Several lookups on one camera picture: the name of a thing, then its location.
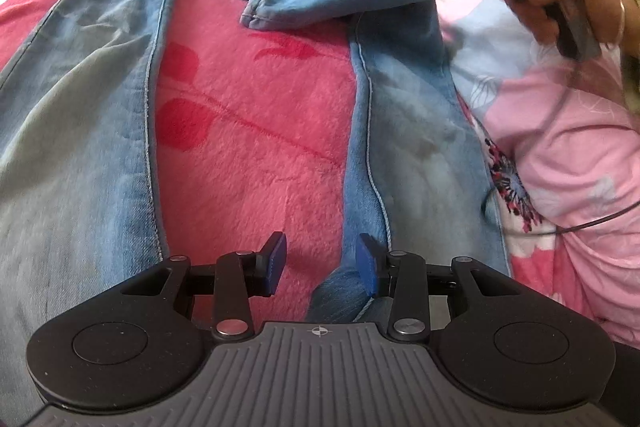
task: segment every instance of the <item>jeans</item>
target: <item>jeans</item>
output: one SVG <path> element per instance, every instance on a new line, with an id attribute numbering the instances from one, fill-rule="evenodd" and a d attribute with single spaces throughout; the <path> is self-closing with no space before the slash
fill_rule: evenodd
<path id="1" fill-rule="evenodd" d="M 0 416 L 44 322 L 167 255 L 154 83 L 173 0 L 60 0 L 0 71 Z"/>
<path id="2" fill-rule="evenodd" d="M 250 0 L 241 22 L 275 30 L 354 13 L 342 261 L 312 296 L 312 322 L 351 321 L 369 301 L 355 267 L 360 233 L 431 264 L 468 255 L 509 271 L 502 235 L 481 216 L 492 182 L 458 103 L 433 0 Z M 499 221 L 494 200 L 487 214 Z"/>

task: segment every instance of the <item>red blanket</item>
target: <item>red blanket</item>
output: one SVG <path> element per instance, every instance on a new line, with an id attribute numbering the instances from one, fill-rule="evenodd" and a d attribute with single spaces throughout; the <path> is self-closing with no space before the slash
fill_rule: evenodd
<path id="1" fill-rule="evenodd" d="M 0 0 L 0 68 L 57 0 Z M 176 0 L 156 95 L 162 220 L 172 255 L 211 263 L 287 233 L 257 323 L 300 320 L 338 264 L 354 76 L 342 23 L 239 24 L 241 0 Z"/>

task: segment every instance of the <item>black cable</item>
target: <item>black cable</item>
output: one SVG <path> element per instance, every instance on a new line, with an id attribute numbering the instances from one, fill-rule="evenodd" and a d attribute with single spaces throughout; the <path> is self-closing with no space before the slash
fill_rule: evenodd
<path id="1" fill-rule="evenodd" d="M 582 13 L 586 14 L 586 3 L 585 3 L 585 0 L 578 0 L 578 1 L 581 4 L 580 8 L 582 9 Z M 585 28 L 585 32 L 587 32 L 588 31 L 588 26 L 584 25 L 584 28 Z M 587 41 L 587 39 L 586 39 L 587 35 L 583 35 L 583 37 L 584 38 L 582 39 L 582 41 L 586 42 Z M 580 77 L 581 73 L 582 73 L 582 63 L 576 61 L 575 66 L 574 66 L 572 72 L 570 73 L 570 75 L 568 77 L 567 83 L 564 86 L 564 92 L 562 93 L 562 96 L 560 97 L 560 100 L 558 100 L 558 103 L 556 103 L 556 106 L 549 113 L 548 117 L 545 118 L 545 121 L 540 126 L 540 131 L 535 136 L 532 136 L 529 139 L 529 143 L 526 144 L 526 146 L 524 148 L 524 152 L 520 155 L 519 161 L 515 162 L 516 169 L 517 169 L 518 163 L 522 162 L 524 160 L 524 158 L 526 158 L 526 156 L 531 152 L 533 147 L 535 147 L 535 145 L 542 139 L 542 137 L 545 135 L 545 133 L 549 130 L 549 128 L 551 127 L 551 124 L 553 124 L 554 120 L 558 117 L 560 112 L 564 109 L 566 101 L 567 101 L 569 95 L 571 94 L 571 90 L 575 87 L 575 83 L 577 82 L 577 79 Z M 496 192 L 497 190 L 498 190 L 498 188 L 494 185 L 494 187 L 492 187 L 487 192 L 487 194 L 484 197 L 484 200 L 482 200 L 482 204 L 480 206 L 480 213 L 482 215 L 482 219 L 484 219 L 484 222 L 486 222 L 488 225 L 493 227 L 495 230 L 499 230 L 504 235 L 508 235 L 508 236 L 511 236 L 511 237 L 545 237 L 545 236 L 549 236 L 549 235 L 564 235 L 565 233 L 579 232 L 580 230 L 590 229 L 591 227 L 596 227 L 598 225 L 602 225 L 604 223 L 608 223 L 609 221 L 612 221 L 613 219 L 617 219 L 618 217 L 624 216 L 625 214 L 631 212 L 632 210 L 634 210 L 635 208 L 638 208 L 638 206 L 640 206 L 640 200 L 638 200 L 638 201 L 636 201 L 636 203 L 630 204 L 628 207 L 623 208 L 622 210 L 619 210 L 618 212 L 615 212 L 613 214 L 609 214 L 609 216 L 601 217 L 599 219 L 593 219 L 592 221 L 588 221 L 586 223 L 582 223 L 581 225 L 575 225 L 574 227 L 568 227 L 566 229 L 563 228 L 563 227 L 558 227 L 556 225 L 557 228 L 553 232 L 529 232 L 529 233 L 527 233 L 527 232 L 520 232 L 518 230 L 505 229 L 505 227 L 503 227 L 501 224 L 494 223 L 493 221 L 491 221 L 489 219 L 489 217 L 486 215 L 486 206 L 489 203 L 489 200 L 494 195 L 494 192 Z"/>

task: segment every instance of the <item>metal screw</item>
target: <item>metal screw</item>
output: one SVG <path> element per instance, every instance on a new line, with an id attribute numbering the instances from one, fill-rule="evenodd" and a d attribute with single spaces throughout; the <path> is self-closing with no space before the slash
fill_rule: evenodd
<path id="1" fill-rule="evenodd" d="M 235 335 L 242 335 L 249 329 L 249 325 L 240 319 L 226 319 L 224 321 L 220 321 L 216 325 L 216 329 L 221 335 L 233 337 Z"/>
<path id="2" fill-rule="evenodd" d="M 401 335 L 415 335 L 424 331 L 424 322 L 418 319 L 400 319 L 394 324 L 394 329 Z"/>

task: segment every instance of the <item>fleece blanket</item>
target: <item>fleece blanket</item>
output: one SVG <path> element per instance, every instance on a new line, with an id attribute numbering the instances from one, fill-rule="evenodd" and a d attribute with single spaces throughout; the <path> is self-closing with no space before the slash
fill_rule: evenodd
<path id="1" fill-rule="evenodd" d="M 640 210 L 554 233 L 640 200 L 640 127 L 623 102 L 618 51 L 603 47 L 576 72 L 501 0 L 436 2 L 453 80 L 501 195 L 513 276 L 639 346 Z"/>
<path id="2" fill-rule="evenodd" d="M 0 0 L 0 68 L 56 1 Z M 354 100 L 346 28 L 252 32 L 238 23 L 244 5 L 175 1 L 156 94 L 162 220 L 170 254 L 194 264 L 286 232 L 277 295 L 252 310 L 258 324 L 300 320 L 340 257 Z"/>

